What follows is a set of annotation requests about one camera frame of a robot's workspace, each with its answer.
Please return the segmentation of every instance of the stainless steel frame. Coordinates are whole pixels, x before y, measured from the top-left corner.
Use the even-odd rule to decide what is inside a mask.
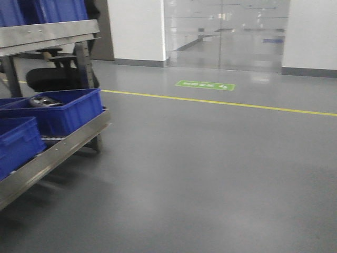
[[[106,110],[0,181],[0,210],[8,206],[43,176],[97,136],[108,126],[109,120],[110,114]]]
[[[87,41],[93,40],[99,31],[96,20],[1,27],[0,57],[3,58],[12,97],[22,96],[13,55],[71,43],[78,44],[76,52],[82,87],[93,86]]]
[[[22,96],[13,55],[69,43],[76,43],[82,87],[93,87],[87,40],[94,39],[94,34],[98,32],[96,20],[0,28],[0,58],[3,60],[12,97]],[[100,132],[108,125],[109,119],[109,111],[105,110],[101,115],[0,181],[0,210],[81,147],[89,146],[100,152]]]

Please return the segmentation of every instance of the floor marking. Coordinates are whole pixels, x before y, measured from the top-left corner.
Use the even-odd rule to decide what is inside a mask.
[[[195,82],[195,81],[186,81],[186,80],[181,80],[177,82],[175,86],[204,88],[204,89],[213,89],[213,90],[222,90],[222,91],[234,91],[235,89],[235,84]]]
[[[241,103],[231,103],[231,102],[222,102],[222,101],[213,101],[213,100],[189,99],[189,98],[180,98],[180,97],[175,97],[175,96],[152,95],[152,94],[135,93],[135,92],[127,92],[127,91],[110,91],[110,90],[102,90],[102,91],[115,93],[115,94],[146,96],[149,98],[172,99],[172,100],[201,102],[201,103],[209,103],[209,104],[223,104],[223,105],[239,106],[239,107],[246,107],[246,108],[257,108],[257,109],[267,109],[267,110],[273,110],[273,111],[294,112],[294,113],[304,113],[304,114],[314,114],[314,115],[337,117],[337,113],[330,113],[330,112],[303,111],[303,110],[278,108],[278,107],[270,107],[270,106],[254,105],[254,104],[241,104]]]

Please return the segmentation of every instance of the cart leg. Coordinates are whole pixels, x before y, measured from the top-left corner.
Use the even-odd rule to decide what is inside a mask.
[[[75,50],[77,56],[77,67],[80,72],[81,84],[83,89],[93,88],[93,72],[92,64],[89,55],[88,41],[75,43]]]
[[[102,136],[101,134],[97,135],[90,142],[91,148],[95,150],[97,153],[100,153],[102,150]]]
[[[15,71],[15,65],[12,56],[2,58],[2,63],[8,79],[9,90],[13,98],[21,98],[22,92],[19,85],[19,80]]]

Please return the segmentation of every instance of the blue plastic crate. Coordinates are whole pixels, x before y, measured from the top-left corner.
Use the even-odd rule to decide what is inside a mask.
[[[1,0],[0,27],[25,25],[25,19],[20,11],[17,0]]]
[[[0,119],[0,180],[46,148],[36,119]]]
[[[41,23],[87,20],[84,0],[34,0]]]
[[[100,89],[50,91],[38,94],[64,103],[62,106],[33,108],[29,98],[0,108],[0,118],[34,116],[42,135],[66,136],[103,112]]]
[[[0,108],[3,107],[3,106],[8,105],[8,104],[10,104],[10,103],[20,101],[20,100],[22,100],[22,99],[25,99],[25,98],[0,99]]]
[[[40,10],[36,8],[35,0],[15,0],[18,1],[20,12],[26,25],[45,23],[40,19]]]

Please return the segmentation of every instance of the floor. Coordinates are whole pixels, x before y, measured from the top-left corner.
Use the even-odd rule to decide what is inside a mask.
[[[171,53],[169,66],[275,72],[282,71],[285,32],[223,30]]]
[[[20,64],[21,77],[43,65]],[[0,212],[0,252],[337,252],[337,117],[310,114],[336,112],[336,79],[100,61],[94,70],[103,89],[133,94],[102,92],[112,125],[101,154],[70,157]]]

